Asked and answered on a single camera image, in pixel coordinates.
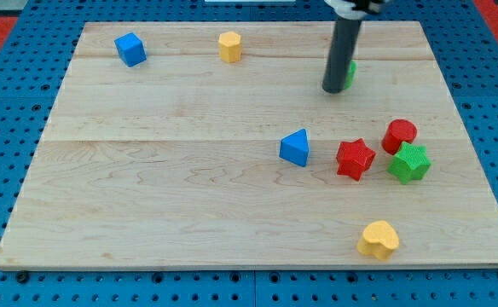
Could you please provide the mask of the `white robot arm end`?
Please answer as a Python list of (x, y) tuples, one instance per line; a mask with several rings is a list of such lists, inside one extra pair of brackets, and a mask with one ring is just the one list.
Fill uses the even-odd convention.
[(336, 15), (346, 20), (362, 20), (369, 14), (380, 14), (390, 0), (324, 0)]

